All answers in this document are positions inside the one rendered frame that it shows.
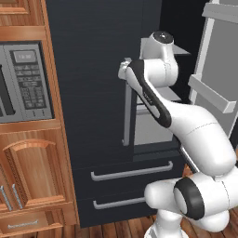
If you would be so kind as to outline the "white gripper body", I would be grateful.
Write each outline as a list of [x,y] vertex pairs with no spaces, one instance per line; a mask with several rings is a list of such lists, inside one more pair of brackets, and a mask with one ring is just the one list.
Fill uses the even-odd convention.
[[122,80],[129,81],[131,77],[131,68],[129,67],[130,62],[129,61],[123,61],[120,64],[119,71],[118,71],[118,77]]

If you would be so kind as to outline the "black fridge door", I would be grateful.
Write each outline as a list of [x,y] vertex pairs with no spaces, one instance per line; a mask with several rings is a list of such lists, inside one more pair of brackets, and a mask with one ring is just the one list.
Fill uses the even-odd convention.
[[46,9],[72,168],[131,160],[118,70],[139,57],[143,0],[46,0]]

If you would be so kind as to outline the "black fridge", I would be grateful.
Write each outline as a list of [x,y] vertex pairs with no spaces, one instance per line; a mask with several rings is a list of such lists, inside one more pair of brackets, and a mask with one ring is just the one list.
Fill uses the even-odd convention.
[[238,205],[233,54],[210,0],[46,0],[82,227],[151,214],[209,231]]

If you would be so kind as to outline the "grey fridge shelf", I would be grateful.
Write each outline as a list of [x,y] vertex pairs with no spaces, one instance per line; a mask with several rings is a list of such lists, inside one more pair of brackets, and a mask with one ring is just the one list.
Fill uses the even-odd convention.
[[[174,55],[189,55],[189,52],[179,46],[172,45]],[[160,51],[160,44],[156,43],[153,39],[142,38],[140,42],[140,54],[141,59],[147,59],[149,56],[155,57]]]

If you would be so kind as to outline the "pale grey fridge crisper drawer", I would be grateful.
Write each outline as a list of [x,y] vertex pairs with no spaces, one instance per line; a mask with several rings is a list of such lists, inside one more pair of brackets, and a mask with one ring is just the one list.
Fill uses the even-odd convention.
[[167,128],[160,126],[144,105],[137,106],[135,145],[167,142],[172,138],[173,134]]

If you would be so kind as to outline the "white fridge door bin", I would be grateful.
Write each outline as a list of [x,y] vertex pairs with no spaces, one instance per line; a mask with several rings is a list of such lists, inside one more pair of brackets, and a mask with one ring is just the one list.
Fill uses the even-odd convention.
[[206,3],[202,16],[238,24],[238,6]]
[[217,91],[202,82],[202,75],[200,73],[192,74],[188,85],[192,91],[190,94],[190,101],[195,103],[197,95],[201,95],[204,99],[214,105],[222,113],[232,113],[236,106],[236,101],[230,101],[222,97]]

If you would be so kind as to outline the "open fridge door white inside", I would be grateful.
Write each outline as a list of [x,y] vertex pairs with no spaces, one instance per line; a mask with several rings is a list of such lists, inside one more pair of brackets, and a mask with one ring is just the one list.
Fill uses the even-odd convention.
[[[238,6],[238,0],[211,0],[208,3]],[[222,113],[197,95],[192,107],[197,111],[195,128],[202,137],[195,150],[212,165],[232,166],[236,154],[230,136],[238,119],[238,24],[205,17],[205,27],[194,74],[222,97],[236,101],[232,113]]]

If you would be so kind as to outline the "tall black fridge drawer front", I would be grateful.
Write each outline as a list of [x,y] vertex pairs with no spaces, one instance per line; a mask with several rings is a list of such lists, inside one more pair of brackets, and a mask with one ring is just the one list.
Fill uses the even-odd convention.
[[[94,181],[90,175],[92,171],[94,171],[96,175],[104,175],[130,170],[152,168],[168,165],[168,161],[173,162],[173,168],[172,170],[166,172],[104,181]],[[74,169],[73,179],[76,197],[78,200],[81,200],[95,198],[98,196],[119,194],[121,192],[143,190],[148,183],[154,182],[156,180],[180,178],[184,164],[185,161],[179,152],[173,151],[167,156],[156,156],[155,159],[152,160]]]

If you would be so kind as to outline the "low black fridge drawer front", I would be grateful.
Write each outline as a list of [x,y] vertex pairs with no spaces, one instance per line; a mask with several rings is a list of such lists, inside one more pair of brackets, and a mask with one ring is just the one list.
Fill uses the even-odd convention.
[[77,204],[80,217],[80,226],[82,228],[85,228],[96,225],[102,225],[105,223],[112,223],[132,218],[141,218],[150,215],[155,215],[157,213],[157,210],[150,208],[146,204],[146,202],[101,210],[97,210],[93,206],[93,201],[95,200],[97,201],[98,204],[105,204],[139,197],[144,197],[143,191],[126,192],[117,195],[108,195],[78,200]]

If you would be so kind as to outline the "grey microwave oven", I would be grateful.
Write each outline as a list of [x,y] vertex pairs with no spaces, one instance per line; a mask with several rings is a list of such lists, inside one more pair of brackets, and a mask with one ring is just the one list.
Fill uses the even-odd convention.
[[0,123],[53,118],[41,43],[0,42]]

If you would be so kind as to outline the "wooden cupboard unit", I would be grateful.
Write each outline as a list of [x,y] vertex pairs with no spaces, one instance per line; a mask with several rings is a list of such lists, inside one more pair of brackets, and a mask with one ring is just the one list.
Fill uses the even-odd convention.
[[0,0],[0,238],[78,222],[46,0]]

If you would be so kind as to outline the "arched wooden cupboard door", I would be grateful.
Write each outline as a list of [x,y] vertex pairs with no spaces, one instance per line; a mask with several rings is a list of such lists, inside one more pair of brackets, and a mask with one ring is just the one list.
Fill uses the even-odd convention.
[[57,144],[46,139],[22,139],[2,149],[3,174],[13,207],[18,202],[12,190],[15,183],[23,209],[55,205],[66,201]]

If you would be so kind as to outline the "wooden drawer front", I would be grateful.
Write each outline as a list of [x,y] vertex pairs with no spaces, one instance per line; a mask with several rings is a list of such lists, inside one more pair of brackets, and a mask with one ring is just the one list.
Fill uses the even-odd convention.
[[[7,225],[15,225],[24,222],[39,220],[38,224],[21,227],[17,229],[8,229]],[[10,235],[24,234],[27,232],[45,231],[62,227],[64,223],[60,211],[40,211],[36,213],[27,213],[24,215],[17,215],[8,218],[0,218],[0,237],[7,237]]]

